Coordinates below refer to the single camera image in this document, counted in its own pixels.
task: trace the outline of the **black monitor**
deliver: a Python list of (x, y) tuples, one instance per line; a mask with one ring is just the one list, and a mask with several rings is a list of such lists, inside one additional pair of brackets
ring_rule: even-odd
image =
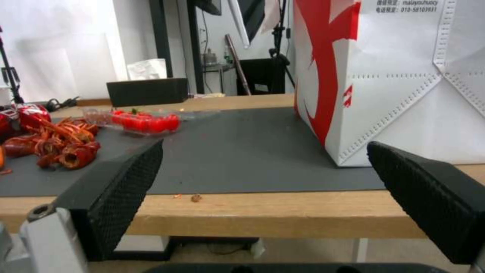
[(221, 0), (195, 0), (195, 5), (212, 15), (222, 15)]

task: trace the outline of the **black box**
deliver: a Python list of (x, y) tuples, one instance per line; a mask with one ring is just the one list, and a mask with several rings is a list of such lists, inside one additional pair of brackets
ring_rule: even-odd
[(155, 79), (106, 83), (114, 107), (179, 103), (188, 96), (187, 79)]

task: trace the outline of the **bottle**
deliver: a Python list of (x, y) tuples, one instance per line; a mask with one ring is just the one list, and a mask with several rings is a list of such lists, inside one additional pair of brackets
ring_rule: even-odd
[(224, 49), (224, 59), (226, 60), (226, 64), (232, 64), (232, 57), (231, 54), (229, 53), (229, 46), (226, 45)]

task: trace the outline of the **red crayfish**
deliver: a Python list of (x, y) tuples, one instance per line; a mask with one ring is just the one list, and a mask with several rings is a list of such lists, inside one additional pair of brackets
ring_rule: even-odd
[(95, 140), (98, 132), (96, 125), (83, 119), (66, 118), (57, 124), (38, 119), (40, 126), (27, 126), (29, 135), (13, 137), (3, 144), (8, 157), (35, 154), (39, 157), (37, 165), (48, 168), (61, 164), (67, 169), (80, 169), (96, 157), (100, 145)]

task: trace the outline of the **pole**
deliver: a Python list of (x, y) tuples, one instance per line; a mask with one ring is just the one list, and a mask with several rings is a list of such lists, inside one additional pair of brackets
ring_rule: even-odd
[(241, 80), (242, 87), (246, 91), (246, 95), (251, 96), (251, 90), (249, 89), (249, 85), (247, 84), (246, 76), (244, 75), (243, 68), (241, 67), (241, 63), (239, 62), (238, 55), (236, 54), (236, 50), (234, 49), (234, 45), (232, 44), (231, 36), (229, 34), (225, 35), (226, 43), (231, 50), (232, 56), (234, 57), (234, 63), (236, 64), (236, 70), (239, 74), (239, 79)]
[(293, 77), (291, 76), (290, 71), (288, 70), (288, 67), (287, 67), (287, 64), (289, 64), (290, 62), (285, 56), (281, 55), (280, 53), (281, 40), (283, 39), (283, 31), (285, 30), (285, 27), (283, 26), (283, 24), (285, 22), (286, 6), (287, 6), (287, 0), (283, 0), (283, 7), (281, 9), (280, 17), (279, 17), (280, 18), (279, 25), (277, 25), (273, 29), (273, 36), (275, 37), (275, 48), (270, 49), (269, 53), (271, 58), (275, 58), (275, 61), (276, 63), (278, 63), (278, 65), (283, 65), (285, 67), (285, 72), (291, 81), (291, 85), (293, 86), (293, 88), (295, 88), (295, 81), (293, 80)]
[(24, 100), (22, 99), (22, 97), (18, 93), (19, 86), (17, 86), (17, 83), (14, 80), (14, 76), (12, 74), (12, 68), (10, 67), (10, 65), (8, 63), (7, 54), (5, 53), (5, 49), (3, 48), (3, 41), (1, 39), (1, 36), (0, 36), (0, 53), (1, 53), (2, 60), (3, 60), (3, 64), (5, 64), (5, 69), (6, 69), (6, 72), (7, 72), (8, 81), (10, 82), (10, 87), (11, 87), (10, 89), (11, 89), (12, 94), (14, 96), (14, 102), (15, 103), (24, 103)]

